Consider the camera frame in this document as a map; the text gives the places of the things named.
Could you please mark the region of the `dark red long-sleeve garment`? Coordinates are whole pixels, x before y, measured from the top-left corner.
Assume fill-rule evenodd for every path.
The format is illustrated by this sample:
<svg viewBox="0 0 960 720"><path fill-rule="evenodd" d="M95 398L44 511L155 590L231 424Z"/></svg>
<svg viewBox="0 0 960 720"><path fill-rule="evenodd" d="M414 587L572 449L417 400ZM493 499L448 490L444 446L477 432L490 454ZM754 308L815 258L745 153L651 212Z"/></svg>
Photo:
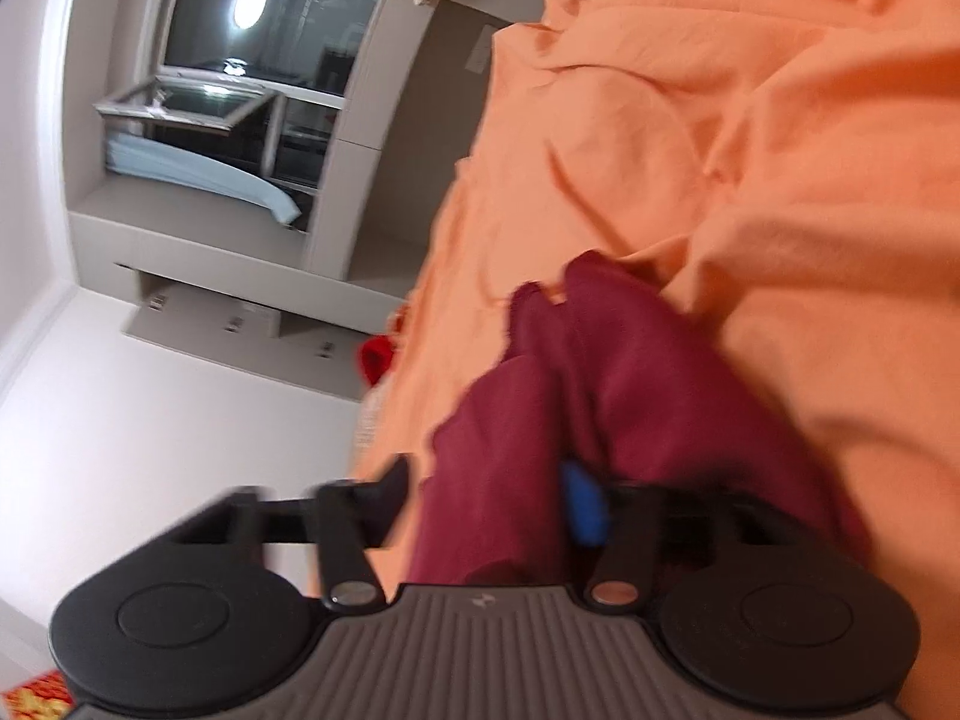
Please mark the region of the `dark red long-sleeve garment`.
<svg viewBox="0 0 960 720"><path fill-rule="evenodd" d="M658 291L587 252L565 297L517 289L508 348L433 436L413 583L558 583L562 466L604 484L747 494L851 556L866 525L804 440Z"/></svg>

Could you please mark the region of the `floral patterned pillow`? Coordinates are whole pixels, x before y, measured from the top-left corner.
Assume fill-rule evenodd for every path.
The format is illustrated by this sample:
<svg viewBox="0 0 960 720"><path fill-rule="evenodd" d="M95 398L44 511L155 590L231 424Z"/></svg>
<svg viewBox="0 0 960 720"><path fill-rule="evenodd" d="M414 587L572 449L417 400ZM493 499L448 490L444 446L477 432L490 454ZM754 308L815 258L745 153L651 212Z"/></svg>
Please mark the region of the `floral patterned pillow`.
<svg viewBox="0 0 960 720"><path fill-rule="evenodd" d="M382 402L389 390L389 379L384 377L373 387L364 392L359 400L358 415L356 415L355 432L353 433L352 462L361 460L364 452L371 447L376 438L377 425L381 416Z"/></svg>

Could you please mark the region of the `small bright red cloth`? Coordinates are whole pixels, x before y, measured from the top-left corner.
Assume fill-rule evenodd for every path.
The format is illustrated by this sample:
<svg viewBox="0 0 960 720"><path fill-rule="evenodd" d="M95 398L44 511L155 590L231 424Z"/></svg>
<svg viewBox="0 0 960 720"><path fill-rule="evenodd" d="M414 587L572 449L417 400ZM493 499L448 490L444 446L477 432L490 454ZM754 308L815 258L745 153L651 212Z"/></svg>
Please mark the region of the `small bright red cloth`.
<svg viewBox="0 0 960 720"><path fill-rule="evenodd" d="M395 343L389 335L376 335L359 345L356 360L361 378L373 388L391 370L395 356Z"/></svg>

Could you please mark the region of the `grey built-in desk cabinet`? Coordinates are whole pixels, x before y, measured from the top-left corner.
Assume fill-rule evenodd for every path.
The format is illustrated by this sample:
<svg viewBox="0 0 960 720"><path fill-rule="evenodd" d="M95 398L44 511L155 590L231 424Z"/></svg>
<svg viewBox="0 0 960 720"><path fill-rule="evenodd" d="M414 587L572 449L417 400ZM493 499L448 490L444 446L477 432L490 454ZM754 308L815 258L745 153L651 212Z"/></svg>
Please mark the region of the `grey built-in desk cabinet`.
<svg viewBox="0 0 960 720"><path fill-rule="evenodd" d="M67 0L65 203L86 288L133 338L352 400L477 132L494 35L544 0ZM295 200L110 172L110 132Z"/></svg>

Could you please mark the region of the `orange bed sheet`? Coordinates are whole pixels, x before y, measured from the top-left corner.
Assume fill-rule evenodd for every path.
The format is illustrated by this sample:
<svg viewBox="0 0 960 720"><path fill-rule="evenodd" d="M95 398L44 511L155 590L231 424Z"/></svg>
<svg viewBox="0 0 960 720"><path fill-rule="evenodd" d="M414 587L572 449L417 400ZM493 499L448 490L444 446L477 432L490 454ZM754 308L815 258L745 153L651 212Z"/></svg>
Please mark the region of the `orange bed sheet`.
<svg viewBox="0 0 960 720"><path fill-rule="evenodd" d="M353 468L427 455L512 291L644 266L838 473L958 712L958 0L545 0L469 156Z"/></svg>

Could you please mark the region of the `light blue curtain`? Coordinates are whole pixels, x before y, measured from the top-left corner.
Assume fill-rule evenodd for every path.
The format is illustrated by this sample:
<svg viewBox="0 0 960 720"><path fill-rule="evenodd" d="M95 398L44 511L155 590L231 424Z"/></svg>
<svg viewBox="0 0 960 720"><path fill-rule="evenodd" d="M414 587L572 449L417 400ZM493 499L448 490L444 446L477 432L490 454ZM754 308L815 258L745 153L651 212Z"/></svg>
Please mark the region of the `light blue curtain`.
<svg viewBox="0 0 960 720"><path fill-rule="evenodd" d="M267 210L281 226L301 216L295 200L262 177L175 146L110 132L104 140L104 164L110 172L215 193Z"/></svg>

